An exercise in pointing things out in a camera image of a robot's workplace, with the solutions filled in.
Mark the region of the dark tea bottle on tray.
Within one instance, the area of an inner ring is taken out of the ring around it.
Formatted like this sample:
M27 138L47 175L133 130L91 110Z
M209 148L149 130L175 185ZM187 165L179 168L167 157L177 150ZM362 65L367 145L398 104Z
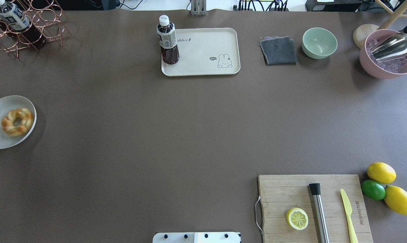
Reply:
M177 46L175 25L169 20L167 15L161 15L159 17L156 32L161 47L162 60L166 64L176 64L179 61L180 55Z

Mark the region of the dark grey folded cloth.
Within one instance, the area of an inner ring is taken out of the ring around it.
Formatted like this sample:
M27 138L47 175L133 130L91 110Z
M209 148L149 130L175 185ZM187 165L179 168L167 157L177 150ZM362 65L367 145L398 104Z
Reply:
M296 63L294 40L290 37L267 36L259 41L267 65Z

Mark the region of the whole lemon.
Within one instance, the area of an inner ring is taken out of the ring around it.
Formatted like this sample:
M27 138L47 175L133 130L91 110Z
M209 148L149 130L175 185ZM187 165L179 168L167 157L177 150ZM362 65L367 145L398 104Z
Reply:
M398 186L386 186L384 201L393 211L407 215L407 192Z
M374 162L367 167L367 175L370 179L381 184L390 184L396 180L397 174L394 168L383 162Z

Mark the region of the mint green bowl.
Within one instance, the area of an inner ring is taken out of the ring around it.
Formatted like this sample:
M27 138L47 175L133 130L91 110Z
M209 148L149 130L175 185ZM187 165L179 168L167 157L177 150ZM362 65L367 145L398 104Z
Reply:
M313 59L323 59L332 55L338 47L333 33L324 28L311 28L304 32L302 50Z

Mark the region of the tea bottle in rack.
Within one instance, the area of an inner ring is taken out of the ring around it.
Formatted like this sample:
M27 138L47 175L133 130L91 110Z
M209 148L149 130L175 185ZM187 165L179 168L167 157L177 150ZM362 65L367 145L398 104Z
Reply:
M32 20L15 3L0 0L0 15L14 31L21 33L25 43L38 50L44 46L46 38L42 32L32 24Z

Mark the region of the wooden cutting board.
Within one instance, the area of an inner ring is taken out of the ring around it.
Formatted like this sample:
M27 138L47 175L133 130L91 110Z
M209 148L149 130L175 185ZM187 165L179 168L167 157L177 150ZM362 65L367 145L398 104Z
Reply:
M348 195L353 208L351 220L358 241L373 242L358 175L259 175L264 243L320 242L309 188L311 183L320 184L331 243L350 242L341 189ZM287 212L293 207L303 209L308 215L309 224L304 230L295 230L287 222Z

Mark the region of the steel muddler black tip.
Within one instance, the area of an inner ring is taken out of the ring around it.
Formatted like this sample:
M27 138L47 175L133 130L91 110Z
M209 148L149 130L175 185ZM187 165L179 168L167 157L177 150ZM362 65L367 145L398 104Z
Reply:
M329 232L327 229L326 218L324 215L324 206L321 198L320 183L310 183L310 192L312 195L314 213L317 220L317 231L321 243L330 243Z

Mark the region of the pink ice bowl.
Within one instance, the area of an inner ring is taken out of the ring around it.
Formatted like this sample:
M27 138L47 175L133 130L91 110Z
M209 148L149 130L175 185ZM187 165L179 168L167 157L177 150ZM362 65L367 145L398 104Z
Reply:
M407 68L404 71L401 71L399 73L393 73L390 71L387 71L378 64L376 64L372 58L370 57L370 52L369 49L371 47L371 41L376 40L378 43L382 43L384 40L388 39L391 35L398 33L395 30L389 30L389 29L381 29L381 30L376 30L375 32L372 32L369 34L369 36L365 39L363 46L361 47L359 58L360 58L360 63L361 66L364 68L364 70L370 74L371 76L379 79L394 79L398 77L402 77L404 75L407 75Z

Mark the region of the glazed twisted ring donut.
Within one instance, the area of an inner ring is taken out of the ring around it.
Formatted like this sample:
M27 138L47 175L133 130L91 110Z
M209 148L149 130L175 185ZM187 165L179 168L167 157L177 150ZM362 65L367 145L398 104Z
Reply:
M26 134L31 129L34 120L35 117L29 109L13 109L2 118L1 126L5 134L17 137Z

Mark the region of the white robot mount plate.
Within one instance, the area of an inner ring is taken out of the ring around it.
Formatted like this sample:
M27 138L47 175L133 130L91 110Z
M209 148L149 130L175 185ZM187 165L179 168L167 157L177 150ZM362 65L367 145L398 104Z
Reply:
M153 243L241 243L241 233L233 231L156 233Z

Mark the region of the green lime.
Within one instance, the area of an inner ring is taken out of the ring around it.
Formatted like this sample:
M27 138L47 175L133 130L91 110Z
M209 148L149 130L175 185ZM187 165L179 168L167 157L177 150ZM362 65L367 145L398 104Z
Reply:
M386 191L383 185L375 180L365 180L361 183L361 190L364 195L373 200L383 200L386 196Z

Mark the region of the whole lemon front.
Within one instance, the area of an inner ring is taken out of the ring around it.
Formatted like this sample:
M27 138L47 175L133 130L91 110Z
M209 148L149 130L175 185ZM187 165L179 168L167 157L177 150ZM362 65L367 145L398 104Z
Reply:
M407 215L407 192L398 186L386 186L384 201L393 211Z

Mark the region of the steel ice scoop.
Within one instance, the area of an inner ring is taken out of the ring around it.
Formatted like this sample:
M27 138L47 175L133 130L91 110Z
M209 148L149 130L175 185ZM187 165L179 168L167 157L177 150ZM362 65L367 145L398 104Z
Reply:
M405 57L407 55L407 34L393 34L372 49L371 55L377 62L386 62Z

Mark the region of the cream rabbit serving tray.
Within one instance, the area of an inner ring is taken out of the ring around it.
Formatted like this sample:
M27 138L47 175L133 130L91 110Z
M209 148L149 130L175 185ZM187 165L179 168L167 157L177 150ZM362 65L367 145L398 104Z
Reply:
M180 60L161 62L166 76L233 75L241 68L237 32L231 28L176 29Z

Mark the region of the light grey round plate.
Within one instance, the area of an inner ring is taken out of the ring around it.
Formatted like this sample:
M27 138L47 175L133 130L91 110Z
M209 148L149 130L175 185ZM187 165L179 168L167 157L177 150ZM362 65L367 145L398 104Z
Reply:
M12 137L7 135L5 132L2 130L1 126L1 120L3 117L6 116L7 112L9 110L14 110L14 109L20 109L20 108L25 108L29 109L30 112L34 115L34 122L29 129L29 131L26 134L17 136L17 137ZM4 148L10 148L13 147L22 141L24 141L29 134L33 131L35 124L37 120L37 112L35 109L35 106L33 103L28 100L25 97L18 96L18 95L11 95L11 96L6 96L3 98L0 98L0 149Z

